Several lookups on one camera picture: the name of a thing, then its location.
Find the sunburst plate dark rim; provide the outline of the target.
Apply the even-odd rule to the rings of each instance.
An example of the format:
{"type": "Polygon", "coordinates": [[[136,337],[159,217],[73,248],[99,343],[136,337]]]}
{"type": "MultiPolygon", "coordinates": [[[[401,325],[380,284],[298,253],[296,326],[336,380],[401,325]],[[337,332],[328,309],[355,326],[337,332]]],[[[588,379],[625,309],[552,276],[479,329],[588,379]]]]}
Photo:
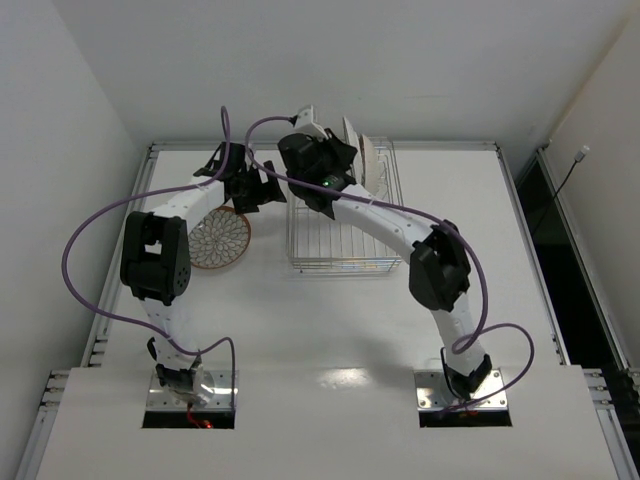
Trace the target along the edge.
{"type": "Polygon", "coordinates": [[[356,149],[360,149],[360,142],[357,132],[355,131],[352,123],[347,117],[342,118],[343,133],[345,137],[345,143],[356,149]]]}

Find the floral plate orange rim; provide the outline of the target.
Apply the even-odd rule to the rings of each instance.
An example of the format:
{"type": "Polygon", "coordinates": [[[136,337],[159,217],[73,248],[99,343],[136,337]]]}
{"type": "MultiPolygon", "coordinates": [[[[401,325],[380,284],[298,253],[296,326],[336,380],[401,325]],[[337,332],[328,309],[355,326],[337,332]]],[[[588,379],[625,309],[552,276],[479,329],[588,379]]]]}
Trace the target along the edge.
{"type": "Polygon", "coordinates": [[[376,196],[379,191],[379,181],[381,177],[381,167],[378,153],[373,142],[366,135],[360,136],[361,158],[362,158],[362,185],[372,195],[376,196]]]}
{"type": "Polygon", "coordinates": [[[212,210],[189,233],[191,264],[207,270],[231,265],[246,252],[251,233],[248,219],[232,207],[212,210]]]}

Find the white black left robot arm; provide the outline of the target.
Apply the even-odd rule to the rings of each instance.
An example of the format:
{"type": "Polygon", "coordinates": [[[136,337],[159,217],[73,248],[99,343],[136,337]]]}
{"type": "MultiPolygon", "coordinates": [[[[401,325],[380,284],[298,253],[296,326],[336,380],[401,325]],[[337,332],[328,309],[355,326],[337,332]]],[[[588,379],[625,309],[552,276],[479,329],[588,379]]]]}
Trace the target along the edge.
{"type": "Polygon", "coordinates": [[[221,143],[196,170],[187,190],[149,212],[133,211],[125,222],[120,278],[138,299],[156,335],[147,343],[161,387],[190,406],[212,398],[213,378],[202,366],[189,310],[180,296],[191,278],[189,235],[226,203],[239,214],[284,203],[278,181],[262,181],[246,163],[245,147],[221,143]]]}

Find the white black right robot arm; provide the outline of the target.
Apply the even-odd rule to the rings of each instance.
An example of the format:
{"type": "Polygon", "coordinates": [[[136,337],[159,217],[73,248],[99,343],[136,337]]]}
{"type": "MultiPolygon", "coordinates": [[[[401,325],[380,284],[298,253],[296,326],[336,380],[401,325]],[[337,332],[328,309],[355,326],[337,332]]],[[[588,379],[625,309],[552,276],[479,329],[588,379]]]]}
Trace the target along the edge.
{"type": "Polygon", "coordinates": [[[469,400],[492,365],[479,343],[462,353],[454,351],[456,341],[476,330],[467,296],[471,266],[455,235],[457,227],[375,205],[374,195],[358,183],[371,169],[363,165],[364,144],[294,133],[279,140],[278,150],[296,197],[310,209],[371,235],[407,262],[409,291],[431,311],[442,339],[449,386],[457,397],[469,400]]]}

